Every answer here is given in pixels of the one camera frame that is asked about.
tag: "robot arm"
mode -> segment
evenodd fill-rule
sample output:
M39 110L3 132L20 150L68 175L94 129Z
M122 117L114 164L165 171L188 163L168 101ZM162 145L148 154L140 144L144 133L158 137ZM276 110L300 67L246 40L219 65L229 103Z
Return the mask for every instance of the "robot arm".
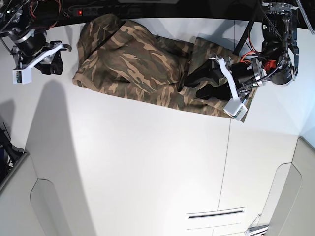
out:
M212 55L200 68L191 73L184 81L184 86L195 87L202 80L226 77L227 83L222 86L213 87L208 84L201 88L196 97L200 99L211 99L228 101L224 111L236 120L241 120L247 112L245 102L254 87L263 86L272 82L278 86L286 86L294 81L298 73L299 48L297 47L297 20L292 10L297 9L293 5L284 2L271 2L263 10L260 1L257 1L253 11L252 20L249 22L240 43L237 45L234 54L239 53L253 26L257 11L262 11L262 33L264 41L262 51L258 52L254 47L248 45L251 51L247 54L254 56L235 64L230 59L225 64L216 55ZM294 62L291 61L288 50L294 55Z
M46 30L50 27L35 24L29 10L31 3L31 0L11 0L0 8L0 37L8 36L15 44L12 50L7 48L16 64L14 84L31 82L33 67L46 75L61 75L60 51L71 51L71 46L61 41L46 42Z

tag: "white tabletop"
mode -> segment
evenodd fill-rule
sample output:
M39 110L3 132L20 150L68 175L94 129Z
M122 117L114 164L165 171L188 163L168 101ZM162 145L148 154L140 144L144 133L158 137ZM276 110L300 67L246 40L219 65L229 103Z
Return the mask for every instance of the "white tabletop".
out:
M211 19L137 22L154 34L190 42L201 36L230 49L246 26ZM256 48L260 26L251 34ZM74 86L81 28L48 31L47 41L73 47L62 52L63 74L34 69L33 82L24 86L12 84L14 61L0 46L0 115L14 145L31 153L37 177L54 183L73 235L178 235L186 233L186 213L238 207L249 208L240 232L246 228L262 212L278 166L292 160L314 106L311 34L298 30L297 80L259 88L240 123Z

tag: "white wall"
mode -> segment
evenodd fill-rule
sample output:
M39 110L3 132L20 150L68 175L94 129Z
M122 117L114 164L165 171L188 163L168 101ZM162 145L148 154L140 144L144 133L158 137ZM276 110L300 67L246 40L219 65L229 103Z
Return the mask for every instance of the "white wall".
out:
M313 147L315 147L315 106L302 129L301 136L303 136Z

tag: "orange wire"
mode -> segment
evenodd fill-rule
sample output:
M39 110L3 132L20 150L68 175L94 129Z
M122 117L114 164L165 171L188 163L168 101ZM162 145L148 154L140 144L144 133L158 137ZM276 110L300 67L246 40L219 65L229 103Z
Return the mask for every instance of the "orange wire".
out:
M258 52L258 51L256 50L256 48L254 47L254 45L252 44L252 42L251 42L250 31L249 31L249 30L248 30L248 41L250 42L250 45L252 46L252 48L254 49L254 51L255 51L255 52Z
M58 15L59 15L60 11L61 11L61 2L60 2L60 0L55 0L55 2L58 3L58 5L59 5L59 10L58 10ZM36 19L36 16L34 15L34 12L33 12L33 1L31 1L30 12L31 12L31 16ZM57 24L57 22L58 22L58 20L56 20L56 22L54 22L49 28L51 29L52 27L54 27Z
M249 52L245 53L244 55L242 55L240 62L244 62L244 61L243 61L244 58L245 58L248 54L251 54L251 53L255 53L255 51L249 51Z
M58 15L59 15L60 14L60 10L61 10L61 2L60 2L60 0L58 0L58 1L55 0L55 2L58 3L58 5L59 5L59 11L58 11ZM52 27L54 27L57 24L57 22L58 22L58 19L49 28L51 29Z

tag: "camouflage fabric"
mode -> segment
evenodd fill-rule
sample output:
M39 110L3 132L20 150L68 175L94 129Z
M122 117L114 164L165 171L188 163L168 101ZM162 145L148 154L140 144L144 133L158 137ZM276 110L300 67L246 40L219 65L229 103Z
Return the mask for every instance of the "camouflage fabric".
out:
M240 59L224 47L201 38L193 45L154 36L144 26L130 20L123 22L113 14L87 23L77 47L79 69L73 78L75 85L181 111L229 118L223 111L226 102L195 98L197 90L207 82L177 92L178 82L201 66L209 54Z

